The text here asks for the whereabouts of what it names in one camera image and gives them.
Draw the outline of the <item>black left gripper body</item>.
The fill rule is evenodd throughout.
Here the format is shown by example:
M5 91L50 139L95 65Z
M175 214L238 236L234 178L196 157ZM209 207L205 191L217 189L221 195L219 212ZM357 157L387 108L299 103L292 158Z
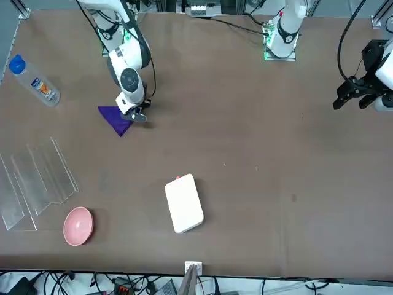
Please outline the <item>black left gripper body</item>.
M384 84L376 77L375 72L366 72L363 77L352 77L355 84L355 95L384 94Z

